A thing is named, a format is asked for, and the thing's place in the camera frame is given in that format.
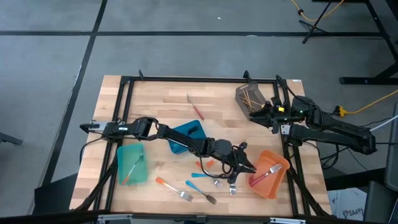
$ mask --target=orange container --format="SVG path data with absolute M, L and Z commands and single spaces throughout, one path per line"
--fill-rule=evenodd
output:
M 269 174 L 256 185 L 253 185 L 252 187 L 250 186 L 249 183 L 252 180 L 264 175 L 266 172 L 269 172 L 269 169 L 276 164 L 282 164 L 282 168 L 280 168 L 278 172 Z M 282 156 L 272 151 L 265 150 L 260 154 L 255 166 L 257 171 L 255 174 L 249 176 L 248 186 L 255 191 L 255 193 L 265 198 L 275 199 L 280 182 L 282 181 L 286 170 L 290 167 L 289 162 Z

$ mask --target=wooden tabletop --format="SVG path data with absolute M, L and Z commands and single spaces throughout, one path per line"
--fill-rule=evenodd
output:
M 93 119 L 111 121 L 120 79 L 121 76 L 104 76 Z M 235 102 L 235 89 L 241 85 L 242 83 L 135 81 L 127 122 L 131 123 L 141 116 L 152 116 L 160 123 L 174 128 L 194 119 L 200 120 L 191 104 L 187 102 L 188 92 L 190 99 L 205 117 L 205 120 L 200 120 L 200 122 L 208 137 L 227 139 L 235 145 L 246 141 L 248 148 L 245 152 L 253 164 L 259 154 L 266 149 L 283 155 L 280 135 L 272 134 L 267 128 L 248 121 Z M 288 85 L 295 94 L 304 95 L 300 80 L 288 80 Z M 274 96 L 271 84 L 259 84 L 259 89 L 267 100 Z M 124 90 L 119 117 L 123 113 L 126 92 L 127 86 Z M 96 138 L 98 138 L 97 134 L 89 134 L 87 141 Z M 135 142 L 132 139 L 125 139 L 124 145 Z M 148 181 L 138 185 L 121 186 L 117 180 L 111 207 L 114 212 L 292 215 L 286 176 L 279 187 L 277 198 L 269 200 L 250 190 L 246 183 L 248 175 L 240 174 L 236 181 L 236 196 L 232 197 L 229 196 L 229 185 L 225 180 L 222 180 L 223 187 L 218 189 L 206 178 L 190 177 L 192 172 L 200 171 L 195 165 L 198 158 L 189 152 L 172 154 L 168 142 L 161 139 L 143 143 L 147 154 Z M 98 141 L 86 147 L 70 208 L 79 206 L 98 183 L 105 145 L 105 141 Z M 299 149 L 307 188 L 322 208 L 331 213 L 318 152 L 313 146 L 306 144 Z M 220 173 L 221 164 L 217 162 L 210 171 Z M 175 192 L 158 184 L 155 181 L 156 177 L 163 178 L 179 190 L 189 192 L 194 198 L 193 202 L 184 201 Z M 187 179 L 194 181 L 201 190 L 217 199 L 217 204 L 212 205 L 206 201 L 205 197 L 186 186 Z M 300 213 L 303 213 L 300 191 L 297 186 L 295 188 L 298 209 Z M 107 189 L 108 185 L 104 187 L 100 208 L 104 208 Z

